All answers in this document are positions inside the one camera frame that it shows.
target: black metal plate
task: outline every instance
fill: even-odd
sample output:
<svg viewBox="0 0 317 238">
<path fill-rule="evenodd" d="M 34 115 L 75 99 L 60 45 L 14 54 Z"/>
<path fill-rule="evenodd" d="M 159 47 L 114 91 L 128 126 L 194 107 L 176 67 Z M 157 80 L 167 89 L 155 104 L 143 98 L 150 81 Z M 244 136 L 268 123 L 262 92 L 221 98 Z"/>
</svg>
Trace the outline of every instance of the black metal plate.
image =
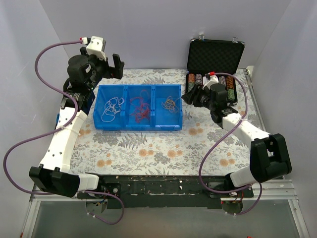
<svg viewBox="0 0 317 238">
<path fill-rule="evenodd" d="M 198 176 L 113 176 L 98 175 L 99 186 L 96 191 L 118 188 L 117 196 L 125 207 L 208 207 L 221 209 L 221 197 L 228 194 L 213 196 L 205 190 Z M 223 183 L 224 177 L 203 176 L 208 183 Z M 253 197 L 251 190 L 244 192 L 245 197 Z M 93 198 L 86 193 L 78 193 L 79 199 Z M 120 204 L 109 199 L 108 208 L 119 209 Z"/>
</svg>

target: floral tablecloth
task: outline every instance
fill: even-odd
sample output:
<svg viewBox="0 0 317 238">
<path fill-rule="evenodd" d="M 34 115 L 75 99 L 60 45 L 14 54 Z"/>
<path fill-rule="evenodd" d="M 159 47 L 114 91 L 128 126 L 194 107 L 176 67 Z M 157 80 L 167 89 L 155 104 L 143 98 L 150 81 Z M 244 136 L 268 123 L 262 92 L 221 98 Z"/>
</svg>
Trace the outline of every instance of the floral tablecloth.
<svg viewBox="0 0 317 238">
<path fill-rule="evenodd" d="M 235 74 L 245 85 L 249 112 L 247 120 L 257 127 L 260 119 L 254 107 L 243 70 Z M 128 69 L 121 80 L 103 79 L 100 84 L 181 84 L 185 91 L 186 70 Z M 245 110 L 242 88 L 237 83 L 239 113 Z M 181 131 L 96 130 L 93 107 L 81 128 L 70 162 L 71 173 L 103 175 L 197 175 L 209 148 L 226 131 L 213 123 L 209 110 L 183 102 Z M 250 152 L 235 136 L 229 136 L 208 157 L 204 175 L 222 176 L 248 166 Z"/>
</svg>

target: white backdrop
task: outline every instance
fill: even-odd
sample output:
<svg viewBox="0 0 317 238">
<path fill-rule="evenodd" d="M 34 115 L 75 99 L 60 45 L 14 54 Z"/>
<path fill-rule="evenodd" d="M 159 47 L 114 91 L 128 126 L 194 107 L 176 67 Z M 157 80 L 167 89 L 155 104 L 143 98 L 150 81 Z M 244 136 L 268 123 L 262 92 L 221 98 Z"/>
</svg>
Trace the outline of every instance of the white backdrop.
<svg viewBox="0 0 317 238">
<path fill-rule="evenodd" d="M 317 237 L 316 135 L 317 3 L 292 0 L 253 72 L 266 128 L 282 134 L 293 167 L 299 205 L 310 236 Z"/>
<path fill-rule="evenodd" d="M 61 96 L 42 84 L 34 73 L 36 55 L 59 42 L 38 0 L 0 0 L 0 157 L 15 143 L 52 130 Z M 62 88 L 67 78 L 67 54 L 63 47 L 43 56 L 39 70 Z M 13 151 L 8 170 L 25 189 L 32 189 L 28 173 L 43 158 L 50 138 L 22 145 Z M 13 187 L 0 170 L 0 237 L 20 237 L 29 194 Z"/>
<path fill-rule="evenodd" d="M 186 68 L 189 41 L 246 43 L 240 66 L 254 65 L 290 0 L 40 0 L 62 41 L 98 35 L 125 68 Z M 66 49 L 69 56 L 76 47 Z"/>
</svg>

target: tangled rubber bands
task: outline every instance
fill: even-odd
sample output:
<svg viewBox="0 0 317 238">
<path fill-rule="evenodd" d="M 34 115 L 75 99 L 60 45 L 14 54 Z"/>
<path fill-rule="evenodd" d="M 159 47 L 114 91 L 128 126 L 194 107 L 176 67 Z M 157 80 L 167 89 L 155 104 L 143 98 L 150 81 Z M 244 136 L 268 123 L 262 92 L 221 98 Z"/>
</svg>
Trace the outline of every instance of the tangled rubber bands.
<svg viewBox="0 0 317 238">
<path fill-rule="evenodd" d="M 144 102 L 144 98 L 142 97 L 142 93 L 143 92 L 146 92 L 147 93 L 147 96 L 148 96 L 148 100 L 146 102 Z M 135 117 L 135 122 L 136 123 L 140 123 L 143 119 L 147 119 L 147 120 L 150 120 L 150 104 L 148 103 L 150 99 L 150 96 L 149 96 L 149 93 L 146 91 L 146 90 L 142 90 L 140 92 L 140 96 L 139 97 L 135 97 L 135 98 L 132 98 L 130 99 L 130 104 L 132 106 L 135 107 L 135 110 L 133 113 L 130 114 L 130 116 L 134 116 Z M 139 105 L 134 105 L 133 102 L 138 100 L 138 104 Z"/>
<path fill-rule="evenodd" d="M 176 101 L 178 100 L 176 99 L 175 101 L 173 101 L 173 97 L 169 96 L 165 103 L 162 102 L 162 107 L 169 110 L 170 113 L 177 113 L 179 111 L 179 108 L 176 105 Z"/>
<path fill-rule="evenodd" d="M 101 120 L 103 122 L 112 122 L 115 119 L 115 115 L 121 111 L 121 105 L 124 103 L 124 99 L 118 97 L 111 98 L 108 102 L 105 104 L 105 110 L 104 113 L 101 115 Z M 112 120 L 104 120 L 103 116 L 112 116 Z"/>
</svg>

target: blue plastic tray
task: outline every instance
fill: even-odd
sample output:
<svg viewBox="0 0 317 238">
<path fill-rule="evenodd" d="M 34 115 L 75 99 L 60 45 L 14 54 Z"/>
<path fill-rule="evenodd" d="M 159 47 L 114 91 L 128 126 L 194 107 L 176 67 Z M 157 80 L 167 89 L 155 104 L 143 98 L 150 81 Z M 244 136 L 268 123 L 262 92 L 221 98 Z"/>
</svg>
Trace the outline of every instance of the blue plastic tray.
<svg viewBox="0 0 317 238">
<path fill-rule="evenodd" d="M 173 113 L 162 107 L 162 103 L 170 96 L 177 106 L 176 112 Z M 114 97 L 117 97 L 120 103 L 124 100 L 121 111 L 105 114 L 105 106 L 108 106 L 106 103 Z M 151 112 L 148 119 L 136 122 L 133 115 L 134 105 L 139 105 L 140 97 L 143 98 L 143 103 L 149 104 Z M 181 85 L 100 85 L 93 118 L 96 129 L 102 130 L 181 130 Z"/>
</svg>

